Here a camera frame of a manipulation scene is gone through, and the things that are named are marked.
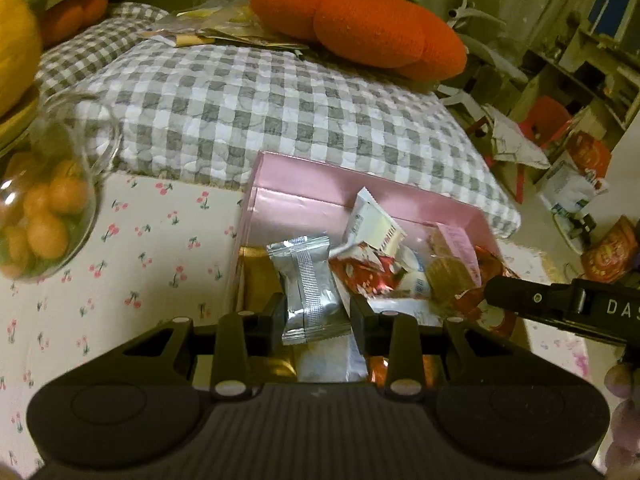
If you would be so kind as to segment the orange red snack packet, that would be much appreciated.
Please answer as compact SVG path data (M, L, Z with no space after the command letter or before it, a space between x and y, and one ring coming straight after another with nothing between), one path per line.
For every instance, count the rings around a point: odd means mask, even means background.
M363 354L375 382L389 396L416 398L432 386L424 358L441 359L452 349L442 326L420 325L410 314L385 308L372 312L363 325Z

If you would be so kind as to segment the gold foil snack bar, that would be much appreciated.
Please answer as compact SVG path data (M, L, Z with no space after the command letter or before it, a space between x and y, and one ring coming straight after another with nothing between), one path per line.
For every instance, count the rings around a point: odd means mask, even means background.
M294 352L282 344L286 295L265 247L239 249L234 302L243 320L252 388L266 382L297 382Z

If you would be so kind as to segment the white silver snack packet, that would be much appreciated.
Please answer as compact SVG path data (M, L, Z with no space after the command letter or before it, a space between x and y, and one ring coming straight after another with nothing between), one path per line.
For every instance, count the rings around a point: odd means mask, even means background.
M330 238L299 236L266 249L286 295L282 344L310 344L346 335L350 321L329 266Z

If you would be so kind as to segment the clear wafer biscuit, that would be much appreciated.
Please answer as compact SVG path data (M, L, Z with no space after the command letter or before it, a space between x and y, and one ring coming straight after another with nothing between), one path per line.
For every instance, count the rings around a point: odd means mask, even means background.
M458 295L478 287L466 265L458 258L436 257L425 269L432 296L440 304L449 304Z

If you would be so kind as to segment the small white snack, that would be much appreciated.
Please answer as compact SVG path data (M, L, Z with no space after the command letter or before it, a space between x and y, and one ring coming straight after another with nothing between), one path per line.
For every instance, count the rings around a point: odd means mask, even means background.
M330 249L331 258L347 249L367 244L383 255L395 257L407 233L375 200L367 188L362 188L349 216L343 239Z

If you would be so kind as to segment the red gift bag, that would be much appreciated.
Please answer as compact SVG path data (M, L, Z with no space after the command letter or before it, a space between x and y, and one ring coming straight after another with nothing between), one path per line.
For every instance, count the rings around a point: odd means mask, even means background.
M611 284L632 269L639 255L634 224L621 216L605 237L588 248L580 257L584 277L589 281Z

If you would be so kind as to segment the white blue snack packet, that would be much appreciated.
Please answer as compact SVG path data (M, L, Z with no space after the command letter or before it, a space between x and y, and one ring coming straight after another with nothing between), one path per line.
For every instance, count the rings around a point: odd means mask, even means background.
M410 247L401 245L396 252L396 262L400 265L400 272L394 292L407 298L431 298L432 289L423 258Z

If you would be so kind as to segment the cherry print cloth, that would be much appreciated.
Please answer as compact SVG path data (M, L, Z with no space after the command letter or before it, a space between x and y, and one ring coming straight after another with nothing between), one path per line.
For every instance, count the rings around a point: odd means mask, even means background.
M111 174L85 246L50 278L1 283L1 460L28 477L40 456L26 408L49 380L187 316L224 310L243 196Z

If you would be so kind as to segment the silver box with pink interior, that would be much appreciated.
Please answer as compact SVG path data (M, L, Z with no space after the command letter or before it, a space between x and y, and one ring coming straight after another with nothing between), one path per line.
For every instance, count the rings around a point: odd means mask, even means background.
M406 244L424 252L437 223L465 230L474 246L483 278L510 275L483 211L412 185L370 176L322 162L280 154L257 156L242 199L228 299L235 307L239 249L266 247L302 235L326 233L341 241L356 195L367 188L382 208L406 231Z

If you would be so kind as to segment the red plastic stool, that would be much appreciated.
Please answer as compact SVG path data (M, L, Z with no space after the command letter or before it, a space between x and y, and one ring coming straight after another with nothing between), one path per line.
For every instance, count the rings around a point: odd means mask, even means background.
M560 102L550 96L541 96L526 118L518 123L518 128L527 140L544 151L551 143L562 139L572 120L573 116Z

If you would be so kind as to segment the grey white checkered cushion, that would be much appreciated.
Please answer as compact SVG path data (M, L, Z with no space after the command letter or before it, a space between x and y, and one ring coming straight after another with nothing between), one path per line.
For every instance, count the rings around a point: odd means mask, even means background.
M257 155L279 153L358 170L460 200L497 236L521 226L514 203L431 92L351 65L233 44L174 48L143 32L163 11L122 3L41 58L43 98L82 93L66 110L87 150L118 119L117 168L237 190Z

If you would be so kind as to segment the glass jar with kumquats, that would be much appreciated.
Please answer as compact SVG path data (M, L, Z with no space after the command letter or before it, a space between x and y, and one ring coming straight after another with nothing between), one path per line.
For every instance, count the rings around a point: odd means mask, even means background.
M38 281L72 260L121 143L112 108L89 93L51 96L1 143L3 276Z

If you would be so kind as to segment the red orange plush pillow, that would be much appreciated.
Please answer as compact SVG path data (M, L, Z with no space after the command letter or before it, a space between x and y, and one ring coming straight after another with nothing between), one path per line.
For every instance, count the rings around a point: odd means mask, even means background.
M416 81L457 76L468 60L454 30L408 0L250 0L250 8L274 32Z

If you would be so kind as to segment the small red plush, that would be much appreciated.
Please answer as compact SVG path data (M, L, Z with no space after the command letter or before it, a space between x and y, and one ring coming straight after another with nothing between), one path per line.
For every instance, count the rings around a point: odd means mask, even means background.
M73 38L104 18L108 0L63 0L40 20L43 47L50 48Z

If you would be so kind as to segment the large orange fruit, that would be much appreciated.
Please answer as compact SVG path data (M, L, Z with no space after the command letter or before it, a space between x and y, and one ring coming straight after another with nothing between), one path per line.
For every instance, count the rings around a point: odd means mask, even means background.
M20 102L34 83L42 40L38 20L26 0L1 0L1 116Z

